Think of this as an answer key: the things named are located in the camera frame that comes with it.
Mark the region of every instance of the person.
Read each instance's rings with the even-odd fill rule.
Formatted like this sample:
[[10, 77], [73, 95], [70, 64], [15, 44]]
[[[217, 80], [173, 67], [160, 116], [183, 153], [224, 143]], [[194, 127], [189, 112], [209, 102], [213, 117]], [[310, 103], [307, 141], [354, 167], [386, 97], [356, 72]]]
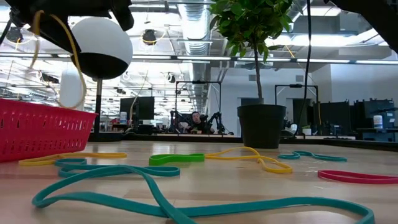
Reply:
[[188, 125], [185, 128], [188, 133], [191, 133], [193, 130], [201, 131], [202, 134], [207, 134], [209, 131], [211, 134], [214, 133], [214, 129], [210, 128], [209, 130], [207, 124], [200, 119], [199, 112], [195, 111], [192, 113], [192, 121], [193, 121], [192, 125], [191, 126]]

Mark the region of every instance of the basket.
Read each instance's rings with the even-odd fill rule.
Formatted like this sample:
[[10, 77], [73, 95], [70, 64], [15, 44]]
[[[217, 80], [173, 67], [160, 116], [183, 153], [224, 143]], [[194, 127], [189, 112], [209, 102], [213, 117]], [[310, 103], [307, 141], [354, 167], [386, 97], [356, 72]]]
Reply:
[[86, 147], [96, 114], [0, 99], [0, 162]]

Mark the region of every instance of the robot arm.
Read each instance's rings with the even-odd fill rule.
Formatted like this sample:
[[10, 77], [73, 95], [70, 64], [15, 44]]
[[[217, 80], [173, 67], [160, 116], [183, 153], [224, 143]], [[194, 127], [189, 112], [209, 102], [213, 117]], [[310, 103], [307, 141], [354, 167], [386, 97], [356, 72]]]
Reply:
[[374, 0], [324, 0], [331, 1], [342, 10], [356, 12], [362, 15], [390, 45], [390, 48], [398, 53], [398, 33], [394, 26], [398, 22], [398, 14], [385, 1]]
[[[134, 25], [134, 19], [129, 9], [131, 0], [6, 0], [6, 2], [11, 6], [10, 20], [16, 27], [22, 27], [25, 24], [32, 27], [34, 14], [39, 10], [43, 10], [45, 15], [58, 16], [66, 25], [68, 16], [111, 18], [109, 11], [113, 12], [122, 30], [129, 30]], [[72, 52], [68, 37], [60, 24], [45, 15], [40, 22], [40, 36], [62, 49]], [[76, 40], [74, 38], [73, 40], [77, 51], [80, 52]]]

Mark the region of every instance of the pink rubber band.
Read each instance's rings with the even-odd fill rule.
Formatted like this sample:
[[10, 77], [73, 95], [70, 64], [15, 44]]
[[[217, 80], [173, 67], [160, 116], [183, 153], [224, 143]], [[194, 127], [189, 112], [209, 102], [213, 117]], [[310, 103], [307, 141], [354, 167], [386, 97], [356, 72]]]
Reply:
[[398, 184], [398, 177], [338, 170], [319, 170], [318, 177], [355, 184]]

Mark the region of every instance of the white sphere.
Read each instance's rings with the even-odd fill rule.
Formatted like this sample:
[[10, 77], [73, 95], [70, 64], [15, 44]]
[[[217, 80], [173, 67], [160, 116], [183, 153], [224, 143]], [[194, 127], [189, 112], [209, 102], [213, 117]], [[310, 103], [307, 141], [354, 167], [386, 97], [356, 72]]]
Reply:
[[78, 56], [84, 74], [112, 79], [127, 70], [132, 60], [132, 44], [118, 24], [102, 17], [90, 17], [73, 26], [72, 33], [81, 49]]

